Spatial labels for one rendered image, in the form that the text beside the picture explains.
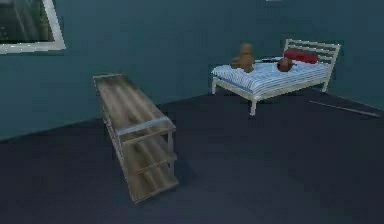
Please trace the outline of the wooden shelf unit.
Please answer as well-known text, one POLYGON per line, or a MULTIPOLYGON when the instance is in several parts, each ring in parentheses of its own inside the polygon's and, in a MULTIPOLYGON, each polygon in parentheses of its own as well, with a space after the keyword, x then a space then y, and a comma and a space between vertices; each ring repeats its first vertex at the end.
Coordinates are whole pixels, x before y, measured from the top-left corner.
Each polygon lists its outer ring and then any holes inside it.
POLYGON ((176 126, 122 74, 93 78, 110 139, 133 202, 179 184, 174 174, 176 126))

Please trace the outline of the brown teddy bear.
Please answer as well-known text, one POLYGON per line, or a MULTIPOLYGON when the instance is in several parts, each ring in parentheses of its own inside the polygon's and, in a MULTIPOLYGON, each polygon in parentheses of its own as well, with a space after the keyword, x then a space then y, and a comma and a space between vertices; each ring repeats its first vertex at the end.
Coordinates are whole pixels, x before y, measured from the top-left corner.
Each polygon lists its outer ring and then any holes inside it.
POLYGON ((240 47, 240 53, 238 57, 234 57, 231 62, 232 69, 242 69, 246 73, 250 73, 254 70, 253 63, 255 59, 253 56, 253 48, 250 43, 243 43, 240 47))

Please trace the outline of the white bed with striped cover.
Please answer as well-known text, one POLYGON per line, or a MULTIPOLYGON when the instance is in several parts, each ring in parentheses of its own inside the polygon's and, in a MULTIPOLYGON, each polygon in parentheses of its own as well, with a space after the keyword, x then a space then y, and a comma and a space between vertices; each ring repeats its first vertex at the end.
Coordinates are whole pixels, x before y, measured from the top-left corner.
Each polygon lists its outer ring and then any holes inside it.
POLYGON ((260 101, 316 85, 321 85, 321 91, 326 92, 340 48, 340 44, 286 39, 284 52, 312 53, 318 61, 306 63, 294 59, 293 67, 287 72, 279 71, 276 62, 265 63, 262 60, 255 61, 254 70, 250 73, 240 68, 232 69, 230 65, 217 66, 211 72, 211 93, 215 95, 217 88, 221 87, 249 100, 250 115, 254 116, 260 101))

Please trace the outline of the brown ball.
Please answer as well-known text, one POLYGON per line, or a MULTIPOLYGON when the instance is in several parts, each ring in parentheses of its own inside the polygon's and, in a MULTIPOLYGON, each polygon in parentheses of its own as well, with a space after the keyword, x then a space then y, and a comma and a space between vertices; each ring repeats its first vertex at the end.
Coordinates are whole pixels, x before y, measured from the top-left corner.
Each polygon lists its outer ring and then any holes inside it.
POLYGON ((288 72, 294 65, 295 63, 291 59, 283 57, 277 62, 277 69, 280 72, 288 72))

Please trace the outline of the red pillow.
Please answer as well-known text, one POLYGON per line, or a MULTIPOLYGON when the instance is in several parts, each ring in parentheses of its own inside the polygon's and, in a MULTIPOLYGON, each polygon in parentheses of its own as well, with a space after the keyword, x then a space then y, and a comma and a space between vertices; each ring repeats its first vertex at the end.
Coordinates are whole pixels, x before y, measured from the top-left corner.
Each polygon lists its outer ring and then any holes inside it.
POLYGON ((296 49, 287 49, 284 51, 284 57, 295 61, 315 64, 318 62, 318 56, 312 53, 303 52, 296 49))

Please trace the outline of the grey thin rod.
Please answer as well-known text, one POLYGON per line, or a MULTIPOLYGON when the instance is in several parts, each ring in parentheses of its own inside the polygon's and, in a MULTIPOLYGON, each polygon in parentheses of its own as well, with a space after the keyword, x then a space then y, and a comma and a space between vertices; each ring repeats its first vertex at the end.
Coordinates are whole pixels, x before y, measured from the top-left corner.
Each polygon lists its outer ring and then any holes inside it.
POLYGON ((325 106, 325 107, 335 108, 335 109, 344 110, 344 111, 348 111, 348 112, 352 112, 352 113, 357 113, 357 114, 361 114, 361 115, 366 115, 366 116, 370 116, 370 117, 381 118, 381 115, 379 115, 377 113, 373 113, 373 112, 356 110, 356 109, 351 109, 351 108, 346 108, 346 107, 339 107, 339 106, 334 106, 334 105, 325 104, 325 103, 316 102, 316 101, 309 101, 309 102, 313 103, 313 104, 325 106))

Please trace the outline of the white framed window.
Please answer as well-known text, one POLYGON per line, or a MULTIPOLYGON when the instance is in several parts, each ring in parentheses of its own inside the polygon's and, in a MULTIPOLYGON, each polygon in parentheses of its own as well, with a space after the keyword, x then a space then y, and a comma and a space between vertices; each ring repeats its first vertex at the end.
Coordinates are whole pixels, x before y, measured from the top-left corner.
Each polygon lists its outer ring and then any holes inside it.
POLYGON ((0 55, 65 49, 55 0, 0 0, 0 55))

